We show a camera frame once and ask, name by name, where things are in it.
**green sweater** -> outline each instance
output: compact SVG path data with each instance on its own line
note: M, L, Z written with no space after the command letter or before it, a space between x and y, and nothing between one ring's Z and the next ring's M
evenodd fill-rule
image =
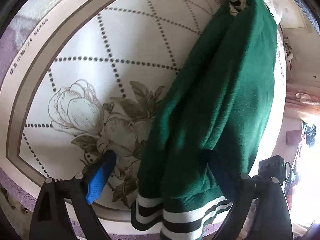
M263 0L247 0L235 17L225 6L213 16L156 114L132 205L135 228L162 221L162 239L196 240L230 208L207 160L219 155L232 175L250 171L273 100L276 30Z

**flower painting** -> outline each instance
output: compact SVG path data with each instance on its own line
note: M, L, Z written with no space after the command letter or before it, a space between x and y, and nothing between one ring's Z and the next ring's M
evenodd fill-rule
M112 201L121 200L126 207L131 204L127 195L137 189L142 151L164 88L160 86L153 92L140 82L130 81L130 85L135 101L113 97L102 104L94 87L86 80L78 80L70 87L62 87L48 106L52 127L75 136L71 143L84 151L84 172L107 150L116 153L113 183L107 185L113 191Z

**white rose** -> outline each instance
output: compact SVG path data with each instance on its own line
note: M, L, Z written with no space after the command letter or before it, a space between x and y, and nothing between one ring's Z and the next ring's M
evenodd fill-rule
M62 87L50 100L49 116L53 128L72 135L100 134L104 113L96 92L86 80Z

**green knit fabric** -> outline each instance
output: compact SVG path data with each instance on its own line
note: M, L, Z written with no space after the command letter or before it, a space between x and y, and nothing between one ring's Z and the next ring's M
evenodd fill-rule
M210 154L233 175L249 172L255 160L274 94L276 23L263 0L247 5L235 17L218 10L156 114L139 194L162 197L166 210L193 210L222 196Z

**striped cuff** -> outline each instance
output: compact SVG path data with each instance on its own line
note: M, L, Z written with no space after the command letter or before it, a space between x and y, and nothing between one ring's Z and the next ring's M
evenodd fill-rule
M163 203L161 198L148 199L138 195L132 205L132 225L136 229L144 231L158 222L163 222L162 240L197 240L201 238L203 227L208 220L229 210L232 204L224 196L221 196L190 211L169 212L167 206L170 209L171 200L166 200Z

